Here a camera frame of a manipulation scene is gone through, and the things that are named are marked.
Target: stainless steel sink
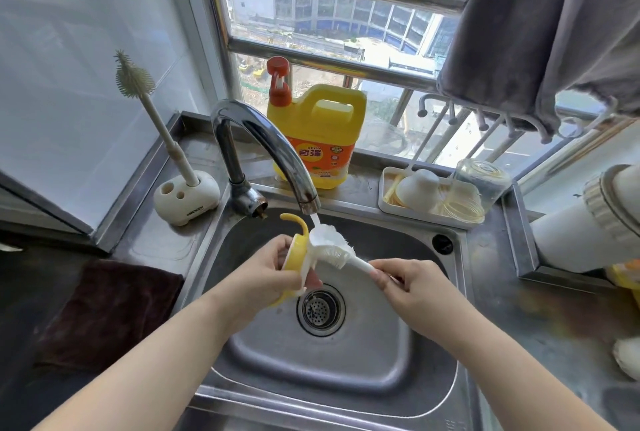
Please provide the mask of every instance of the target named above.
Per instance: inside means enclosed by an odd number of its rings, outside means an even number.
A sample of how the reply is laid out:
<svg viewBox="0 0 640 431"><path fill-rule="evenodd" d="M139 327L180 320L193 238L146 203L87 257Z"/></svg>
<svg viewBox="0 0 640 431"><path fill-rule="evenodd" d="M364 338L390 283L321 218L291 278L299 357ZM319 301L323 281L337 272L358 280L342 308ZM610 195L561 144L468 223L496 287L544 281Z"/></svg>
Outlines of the stainless steel sink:
<svg viewBox="0 0 640 431"><path fill-rule="evenodd" d="M218 209L212 243L188 275L184 302L212 288L272 237L299 230L279 217L298 213L292 198L259 189L269 200L266 220L240 217L228 203ZM360 257L429 259L465 292L464 232L339 201L323 201L323 207L320 220L334 225ZM436 235L452 241L452 253L436 253ZM262 311L230 338L194 406L245 417L251 410L259 420L281 425L286 415L288 426L303 429L313 423L471 429L474 399L457 362L412 332L366 274L325 263L316 270L322 288Z"/></svg>

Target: yellow dish soap bottle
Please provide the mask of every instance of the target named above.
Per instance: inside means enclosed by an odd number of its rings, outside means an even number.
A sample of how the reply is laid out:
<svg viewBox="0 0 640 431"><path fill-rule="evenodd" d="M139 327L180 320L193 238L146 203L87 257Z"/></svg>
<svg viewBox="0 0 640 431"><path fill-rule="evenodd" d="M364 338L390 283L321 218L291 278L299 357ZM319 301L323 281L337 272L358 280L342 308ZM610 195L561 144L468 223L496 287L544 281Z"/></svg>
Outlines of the yellow dish soap bottle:
<svg viewBox="0 0 640 431"><path fill-rule="evenodd" d="M272 57L267 118L273 122L307 167L316 188L331 189L347 179L351 154L367 109L364 92L318 84L292 98L284 82L289 62ZM276 173L283 173L274 163Z"/></svg>

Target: hand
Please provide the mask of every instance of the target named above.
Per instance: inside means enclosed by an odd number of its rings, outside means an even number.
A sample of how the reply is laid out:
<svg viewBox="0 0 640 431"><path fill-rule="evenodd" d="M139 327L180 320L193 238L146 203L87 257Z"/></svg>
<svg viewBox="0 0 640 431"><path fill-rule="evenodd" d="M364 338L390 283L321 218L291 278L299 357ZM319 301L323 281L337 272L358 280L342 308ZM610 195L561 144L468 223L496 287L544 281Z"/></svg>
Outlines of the hand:
<svg viewBox="0 0 640 431"><path fill-rule="evenodd" d="M450 352L459 338L466 337L466 323L479 313L434 262L378 259L370 263L378 270L371 273L372 279L414 331ZM404 291L389 275L404 282Z"/></svg>
<svg viewBox="0 0 640 431"><path fill-rule="evenodd" d="M246 327L284 291L302 288L299 273L280 271L291 241L284 235L270 240L210 291L229 319L230 334ZM315 271L309 271L306 286L309 290L322 286Z"/></svg>

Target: faucet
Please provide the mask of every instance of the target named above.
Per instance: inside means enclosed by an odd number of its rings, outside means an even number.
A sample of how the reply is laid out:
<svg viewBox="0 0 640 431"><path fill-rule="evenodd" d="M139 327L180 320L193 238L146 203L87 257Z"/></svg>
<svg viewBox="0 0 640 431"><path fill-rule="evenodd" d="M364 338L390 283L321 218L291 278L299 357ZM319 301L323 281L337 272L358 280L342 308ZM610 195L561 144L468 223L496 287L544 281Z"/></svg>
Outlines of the faucet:
<svg viewBox="0 0 640 431"><path fill-rule="evenodd" d="M231 184L231 201L234 208L251 217L264 218L267 199L251 186L240 167L236 145L231 135L231 122L244 128L271 155L287 177L303 214L310 215L320 209L316 187L307 168L287 138L261 112L237 100L218 101L211 115L213 134L225 161Z"/></svg>

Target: white brush holder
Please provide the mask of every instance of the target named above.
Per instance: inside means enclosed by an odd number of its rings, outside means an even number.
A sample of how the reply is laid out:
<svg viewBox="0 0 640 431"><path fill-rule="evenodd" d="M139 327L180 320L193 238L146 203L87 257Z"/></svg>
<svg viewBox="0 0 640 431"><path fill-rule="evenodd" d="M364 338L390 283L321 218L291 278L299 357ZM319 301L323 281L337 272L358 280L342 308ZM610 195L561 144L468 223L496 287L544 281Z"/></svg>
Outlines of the white brush holder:
<svg viewBox="0 0 640 431"><path fill-rule="evenodd" d="M220 203L220 188L213 176L196 171L198 186L188 186L182 176L161 184L154 193L154 207L162 220L171 225L185 225L192 218Z"/></svg>

